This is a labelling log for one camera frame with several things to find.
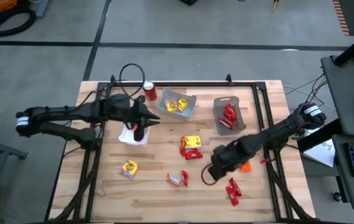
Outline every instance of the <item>black floor stripe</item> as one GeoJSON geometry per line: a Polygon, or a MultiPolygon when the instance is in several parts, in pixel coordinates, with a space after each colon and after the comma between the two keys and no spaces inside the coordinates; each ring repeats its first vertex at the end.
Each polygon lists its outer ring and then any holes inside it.
{"type": "Polygon", "coordinates": [[[161,43],[100,43],[99,47],[119,48],[164,48],[164,49],[235,49],[235,50],[309,50],[344,51],[343,46],[304,46],[304,45],[241,45],[241,44],[161,44],[161,43]]]}
{"type": "Polygon", "coordinates": [[[45,47],[92,47],[93,42],[41,42],[41,41],[0,41],[6,46],[45,46],[45,47]]]}
{"type": "Polygon", "coordinates": [[[108,11],[109,11],[109,8],[110,8],[110,2],[111,1],[112,0],[106,0],[106,2],[105,2],[105,6],[103,8],[100,24],[98,26],[98,30],[96,31],[94,45],[93,45],[93,47],[91,49],[90,56],[88,57],[87,66],[85,67],[83,81],[88,81],[90,79],[92,67],[94,65],[94,61],[95,61],[95,57],[96,57],[96,52],[98,51],[98,45],[99,45],[99,43],[101,41],[103,28],[105,27],[106,18],[107,18],[107,15],[108,15],[108,11]]]}

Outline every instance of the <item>white paper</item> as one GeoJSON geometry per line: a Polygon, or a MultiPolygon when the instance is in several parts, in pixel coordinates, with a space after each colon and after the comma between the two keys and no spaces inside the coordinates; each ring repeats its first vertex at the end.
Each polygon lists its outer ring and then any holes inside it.
{"type": "MultiPolygon", "coordinates": [[[[318,130],[319,128],[313,130],[305,130],[304,136],[308,136],[318,130]]],[[[325,141],[322,144],[313,147],[312,149],[306,150],[303,155],[317,162],[325,164],[326,166],[333,167],[335,155],[333,141],[329,139],[328,141],[325,141]]]]}

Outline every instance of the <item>black hose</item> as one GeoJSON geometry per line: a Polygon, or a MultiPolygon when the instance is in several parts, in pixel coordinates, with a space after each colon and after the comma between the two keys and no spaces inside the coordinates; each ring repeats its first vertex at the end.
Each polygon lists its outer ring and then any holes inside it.
{"type": "Polygon", "coordinates": [[[29,19],[22,25],[20,25],[19,27],[15,27],[9,30],[2,30],[0,31],[0,37],[5,37],[5,36],[9,36],[9,35],[14,35],[14,34],[18,34],[20,32],[23,32],[25,30],[27,30],[29,27],[31,27],[35,21],[35,12],[31,9],[14,9],[11,10],[7,13],[5,13],[2,18],[0,18],[0,25],[5,22],[7,19],[11,18],[12,16],[15,16],[17,14],[21,14],[21,13],[28,13],[29,14],[29,19]]]}

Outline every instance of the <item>gray plastic tray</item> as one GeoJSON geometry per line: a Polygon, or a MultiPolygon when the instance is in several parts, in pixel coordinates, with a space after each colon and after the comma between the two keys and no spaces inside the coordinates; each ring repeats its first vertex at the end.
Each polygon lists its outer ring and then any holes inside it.
{"type": "Polygon", "coordinates": [[[217,124],[217,131],[219,135],[231,135],[231,134],[238,134],[242,132],[242,130],[246,129],[246,125],[243,122],[243,118],[241,117],[240,108],[239,108],[239,98],[236,96],[227,96],[221,97],[214,100],[214,118],[215,123],[217,124]],[[230,103],[236,111],[237,120],[233,123],[235,124],[234,129],[229,129],[225,125],[218,122],[220,118],[225,118],[224,116],[224,109],[225,106],[230,103]]]}
{"type": "Polygon", "coordinates": [[[181,121],[188,121],[193,114],[193,109],[195,108],[197,97],[195,95],[188,96],[182,93],[177,93],[172,91],[170,88],[165,87],[162,91],[160,99],[157,101],[157,108],[160,113],[170,116],[181,121]],[[178,101],[180,98],[184,98],[189,101],[188,107],[184,109],[183,112],[176,111],[175,113],[167,111],[167,106],[165,105],[165,100],[175,100],[178,101]]]}

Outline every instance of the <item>white label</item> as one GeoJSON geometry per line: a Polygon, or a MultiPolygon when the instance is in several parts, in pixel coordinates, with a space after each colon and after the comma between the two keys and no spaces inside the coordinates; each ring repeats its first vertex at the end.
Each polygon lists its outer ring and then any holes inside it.
{"type": "Polygon", "coordinates": [[[305,114],[308,114],[309,112],[314,111],[314,110],[317,110],[317,109],[319,109],[319,107],[318,107],[317,105],[311,106],[310,108],[306,109],[306,110],[304,111],[304,113],[305,113],[305,114]]]}
{"type": "Polygon", "coordinates": [[[29,124],[29,117],[20,117],[16,121],[16,126],[28,125],[28,124],[29,124]]]}
{"type": "Polygon", "coordinates": [[[18,123],[16,123],[16,126],[20,126],[20,125],[28,125],[29,122],[28,121],[20,121],[18,123]]]}
{"type": "Polygon", "coordinates": [[[315,115],[317,115],[317,114],[320,114],[321,113],[321,110],[315,110],[315,111],[313,111],[313,112],[311,112],[311,116],[315,116],[315,115]]]}
{"type": "Polygon", "coordinates": [[[178,179],[176,176],[174,176],[174,175],[172,175],[172,174],[170,174],[170,180],[172,180],[172,181],[174,181],[174,182],[176,182],[176,183],[178,183],[178,184],[181,182],[180,179],[178,179]]]}

